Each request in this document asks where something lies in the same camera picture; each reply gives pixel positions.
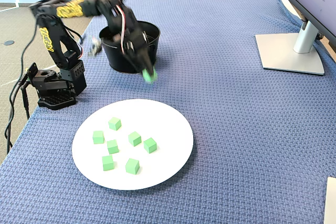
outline monitor stand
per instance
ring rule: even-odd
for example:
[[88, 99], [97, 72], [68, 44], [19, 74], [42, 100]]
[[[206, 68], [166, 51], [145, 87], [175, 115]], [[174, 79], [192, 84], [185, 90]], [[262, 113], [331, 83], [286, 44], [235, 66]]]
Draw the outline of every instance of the monitor stand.
[[318, 29], [308, 22], [298, 34], [256, 35], [263, 68], [324, 75], [313, 43]]

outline gray floor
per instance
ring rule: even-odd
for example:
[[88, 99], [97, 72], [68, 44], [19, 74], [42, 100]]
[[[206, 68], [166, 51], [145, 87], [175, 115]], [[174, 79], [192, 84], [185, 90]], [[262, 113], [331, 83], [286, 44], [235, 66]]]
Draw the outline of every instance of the gray floor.
[[[72, 18], [65, 19], [64, 23], [82, 34], [90, 22], [90, 18]], [[11, 46], [0, 44], [0, 129], [3, 134], [8, 121], [9, 101], [8, 96], [13, 87], [13, 80], [19, 75], [19, 59], [23, 48], [29, 42], [34, 29], [35, 21], [27, 7], [20, 7], [5, 12], [0, 12], [0, 43], [6, 40], [14, 40]], [[48, 51], [45, 49], [40, 35], [36, 36], [35, 41], [27, 50], [25, 57], [25, 68], [28, 68], [33, 62], [37, 63], [38, 68], [48, 68], [54, 65]], [[28, 89], [30, 112], [32, 113], [37, 105], [37, 95], [34, 88]], [[21, 94], [18, 95], [15, 102], [15, 119], [12, 125], [13, 142], [19, 136], [22, 128], [26, 123], [26, 114], [23, 109]], [[5, 138], [0, 137], [0, 163], [6, 156]]]

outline blue textured fabric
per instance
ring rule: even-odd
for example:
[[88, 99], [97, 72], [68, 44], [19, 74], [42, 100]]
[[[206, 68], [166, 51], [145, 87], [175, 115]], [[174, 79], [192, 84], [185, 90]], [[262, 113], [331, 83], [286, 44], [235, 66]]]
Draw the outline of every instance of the blue textured fabric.
[[[323, 223], [336, 176], [336, 64], [325, 76], [264, 70], [256, 34], [298, 32], [280, 0], [127, 0], [161, 30], [156, 70], [113, 71], [84, 58], [88, 87], [59, 111], [38, 108], [0, 168], [0, 218], [12, 223]], [[94, 18], [87, 35], [106, 26]], [[84, 50], [90, 45], [86, 40]], [[139, 191], [87, 180], [71, 156], [94, 111], [132, 98], [179, 110], [194, 149], [172, 178]]]

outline robotic arm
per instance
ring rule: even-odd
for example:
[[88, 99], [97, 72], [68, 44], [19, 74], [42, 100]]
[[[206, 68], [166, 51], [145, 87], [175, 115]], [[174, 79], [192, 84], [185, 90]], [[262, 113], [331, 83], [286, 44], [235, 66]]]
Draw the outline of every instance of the robotic arm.
[[[75, 96], [86, 87], [82, 48], [69, 34], [61, 18], [104, 15], [111, 31], [120, 31], [125, 58], [138, 72], [154, 78], [148, 55], [146, 34], [134, 13], [123, 0], [42, 0], [30, 6], [37, 20], [45, 47], [60, 69], [38, 70], [36, 64], [27, 71], [30, 84], [37, 89], [39, 106], [58, 110], [76, 103]], [[61, 43], [67, 51], [62, 52]]]

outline yellow label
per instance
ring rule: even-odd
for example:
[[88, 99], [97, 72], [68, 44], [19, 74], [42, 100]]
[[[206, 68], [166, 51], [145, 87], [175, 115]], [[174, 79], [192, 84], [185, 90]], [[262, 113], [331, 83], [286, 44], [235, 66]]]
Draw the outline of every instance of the yellow label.
[[46, 27], [40, 28], [40, 33], [42, 35], [43, 43], [46, 46], [46, 48], [49, 51], [53, 52], [54, 49], [52, 48], [52, 42], [51, 42], [51, 39], [49, 37], [48, 29]]
[[72, 0], [66, 3], [66, 6], [57, 7], [56, 15], [60, 18], [71, 18], [83, 16], [82, 7], [79, 3], [84, 0]]

